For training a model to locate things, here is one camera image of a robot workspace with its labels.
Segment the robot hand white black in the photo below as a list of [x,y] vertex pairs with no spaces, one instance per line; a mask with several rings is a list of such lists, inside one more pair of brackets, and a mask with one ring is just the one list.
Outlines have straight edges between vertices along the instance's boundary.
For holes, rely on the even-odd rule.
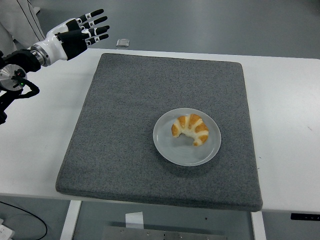
[[35,43],[30,51],[42,66],[50,66],[58,60],[71,60],[95,43],[107,39],[108,25],[97,27],[108,17],[98,9],[76,18],[70,18],[51,29],[44,40]]

